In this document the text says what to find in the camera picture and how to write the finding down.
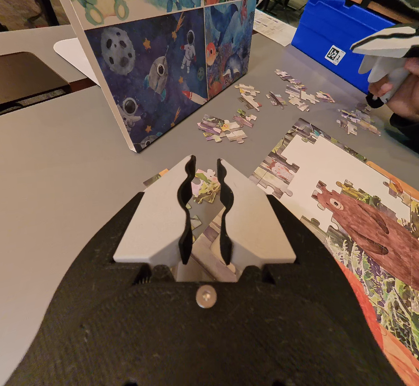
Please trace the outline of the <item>illustrated jigsaw puzzle box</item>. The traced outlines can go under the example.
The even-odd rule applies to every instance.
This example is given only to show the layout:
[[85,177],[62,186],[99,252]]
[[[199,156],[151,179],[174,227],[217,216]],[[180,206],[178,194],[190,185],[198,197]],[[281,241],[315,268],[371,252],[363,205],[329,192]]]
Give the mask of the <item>illustrated jigsaw puzzle box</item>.
[[248,72],[257,0],[60,0],[131,150]]

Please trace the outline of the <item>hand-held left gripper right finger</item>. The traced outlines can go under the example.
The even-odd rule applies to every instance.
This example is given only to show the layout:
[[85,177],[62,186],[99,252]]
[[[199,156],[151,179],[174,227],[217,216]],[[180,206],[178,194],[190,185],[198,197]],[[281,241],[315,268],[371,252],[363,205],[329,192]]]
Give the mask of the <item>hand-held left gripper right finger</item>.
[[220,253],[234,267],[294,263],[296,254],[276,216],[271,195],[224,159],[217,159],[221,216]]

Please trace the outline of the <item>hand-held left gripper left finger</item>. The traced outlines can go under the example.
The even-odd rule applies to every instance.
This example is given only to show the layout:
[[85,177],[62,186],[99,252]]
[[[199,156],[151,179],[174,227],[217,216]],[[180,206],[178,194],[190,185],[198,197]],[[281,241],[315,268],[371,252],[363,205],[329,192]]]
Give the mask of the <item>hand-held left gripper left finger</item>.
[[192,251],[190,212],[196,157],[188,155],[143,193],[113,255],[119,263],[187,264]]

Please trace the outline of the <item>person's right hand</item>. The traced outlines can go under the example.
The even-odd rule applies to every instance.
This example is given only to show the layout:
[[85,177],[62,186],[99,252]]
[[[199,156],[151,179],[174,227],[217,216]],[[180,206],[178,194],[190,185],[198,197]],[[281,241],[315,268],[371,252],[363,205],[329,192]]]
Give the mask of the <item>person's right hand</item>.
[[[404,68],[409,72],[405,81],[400,85],[392,98],[387,102],[387,107],[398,116],[408,121],[419,122],[419,59],[408,58]],[[369,85],[369,91],[382,97],[393,89],[388,76]]]

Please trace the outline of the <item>white metal stand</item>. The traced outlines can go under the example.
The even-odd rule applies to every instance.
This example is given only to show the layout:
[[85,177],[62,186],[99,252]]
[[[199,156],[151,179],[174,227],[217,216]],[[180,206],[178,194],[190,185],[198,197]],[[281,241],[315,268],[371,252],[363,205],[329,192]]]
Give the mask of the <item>white metal stand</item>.
[[78,38],[60,40],[54,44],[53,49],[64,60],[100,86]]

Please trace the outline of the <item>green orange-cornered jigsaw piece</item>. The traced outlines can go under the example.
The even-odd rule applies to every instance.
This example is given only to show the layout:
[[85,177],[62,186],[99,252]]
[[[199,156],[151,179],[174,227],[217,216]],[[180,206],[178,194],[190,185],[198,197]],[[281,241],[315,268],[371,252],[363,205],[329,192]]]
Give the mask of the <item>green orange-cornered jigsaw piece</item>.
[[151,186],[153,183],[155,183],[157,180],[159,180],[160,178],[162,178],[166,173],[169,172],[169,169],[164,169],[162,171],[160,171],[159,173],[153,175],[152,177],[150,177],[149,179],[145,180],[143,182],[143,185],[148,188],[149,186]]

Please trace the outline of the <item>partly assembled jigsaw puzzle board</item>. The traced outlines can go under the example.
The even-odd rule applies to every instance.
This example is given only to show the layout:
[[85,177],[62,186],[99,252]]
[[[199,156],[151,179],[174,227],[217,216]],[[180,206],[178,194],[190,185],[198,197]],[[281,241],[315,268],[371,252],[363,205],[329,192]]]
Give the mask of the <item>partly assembled jigsaw puzzle board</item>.
[[385,357],[418,385],[418,191],[299,119],[249,176],[337,262]]

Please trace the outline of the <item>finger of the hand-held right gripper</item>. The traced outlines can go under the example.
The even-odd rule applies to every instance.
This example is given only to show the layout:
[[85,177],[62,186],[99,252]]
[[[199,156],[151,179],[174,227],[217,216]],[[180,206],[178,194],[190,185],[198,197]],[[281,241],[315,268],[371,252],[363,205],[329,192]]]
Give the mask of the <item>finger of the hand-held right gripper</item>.
[[398,24],[374,34],[376,38],[411,38],[419,35],[419,24]]
[[389,58],[418,56],[417,34],[373,35],[354,43],[350,50],[357,54]]

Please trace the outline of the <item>dark brown chair seat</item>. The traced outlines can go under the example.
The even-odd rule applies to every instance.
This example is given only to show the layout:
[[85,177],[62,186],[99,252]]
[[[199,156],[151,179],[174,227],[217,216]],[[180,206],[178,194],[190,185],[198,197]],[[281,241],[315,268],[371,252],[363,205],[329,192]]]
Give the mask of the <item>dark brown chair seat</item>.
[[0,114],[70,94],[59,74],[30,52],[0,56]]

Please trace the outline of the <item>pile of loose jigsaw pieces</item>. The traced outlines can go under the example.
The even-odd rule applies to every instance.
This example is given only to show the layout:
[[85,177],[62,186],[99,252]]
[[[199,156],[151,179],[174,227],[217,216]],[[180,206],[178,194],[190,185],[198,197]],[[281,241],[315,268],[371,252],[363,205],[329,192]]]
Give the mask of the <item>pile of loose jigsaw pieces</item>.
[[[285,70],[276,69],[275,74],[286,84],[285,94],[287,99],[280,94],[275,94],[270,91],[266,94],[266,98],[273,106],[279,106],[281,109],[287,104],[295,106],[300,111],[309,111],[311,105],[316,105],[320,102],[335,103],[333,97],[324,92],[317,91],[314,94],[307,92],[307,87],[301,80],[293,78]],[[239,84],[234,86],[240,92],[239,100],[243,102],[246,107],[259,111],[261,103],[258,102],[255,97],[260,92],[255,90],[253,86]]]
[[221,143],[227,140],[242,144],[248,137],[245,130],[253,128],[256,119],[257,117],[254,115],[234,115],[233,120],[230,121],[204,115],[204,118],[197,123],[197,126],[203,132],[207,141]]
[[370,116],[371,111],[372,108],[364,103],[358,103],[353,110],[338,109],[341,118],[337,120],[337,123],[347,134],[356,136],[358,129],[361,128],[376,136],[381,136],[380,130],[374,125]]

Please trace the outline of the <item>pink green yellow jigsaw piece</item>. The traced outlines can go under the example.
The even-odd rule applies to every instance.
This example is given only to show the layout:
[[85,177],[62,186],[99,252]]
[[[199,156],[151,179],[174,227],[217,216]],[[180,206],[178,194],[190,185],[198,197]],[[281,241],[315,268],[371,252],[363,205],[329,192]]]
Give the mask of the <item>pink green yellow jigsaw piece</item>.
[[197,182],[194,182],[194,180],[191,182],[193,201],[198,204],[201,204],[202,201],[213,203],[221,187],[216,172],[212,169],[207,171],[197,169],[194,179]]

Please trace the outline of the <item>printed paper sheet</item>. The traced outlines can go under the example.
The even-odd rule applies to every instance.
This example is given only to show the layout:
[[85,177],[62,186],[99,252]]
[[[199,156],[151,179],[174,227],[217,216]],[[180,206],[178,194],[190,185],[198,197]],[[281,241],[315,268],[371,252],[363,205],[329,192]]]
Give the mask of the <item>printed paper sheet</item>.
[[286,47],[292,42],[297,28],[256,9],[253,30]]

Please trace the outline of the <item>orange brown jigsaw piece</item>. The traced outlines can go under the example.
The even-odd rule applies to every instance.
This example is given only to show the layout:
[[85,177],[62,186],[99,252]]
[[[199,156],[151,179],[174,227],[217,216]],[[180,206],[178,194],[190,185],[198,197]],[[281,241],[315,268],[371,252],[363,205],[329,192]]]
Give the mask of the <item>orange brown jigsaw piece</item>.
[[383,184],[389,189],[389,194],[393,197],[403,198],[404,189],[401,186],[401,183],[397,179],[389,179],[389,181],[384,181]]

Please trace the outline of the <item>blue plastic bin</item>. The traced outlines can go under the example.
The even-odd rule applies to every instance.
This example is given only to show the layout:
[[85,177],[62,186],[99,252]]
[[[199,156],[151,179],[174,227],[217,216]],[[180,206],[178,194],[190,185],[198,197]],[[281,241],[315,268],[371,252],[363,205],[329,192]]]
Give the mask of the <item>blue plastic bin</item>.
[[292,46],[367,93],[369,82],[358,70],[363,54],[351,51],[353,43],[395,22],[344,0],[308,0],[292,39]]

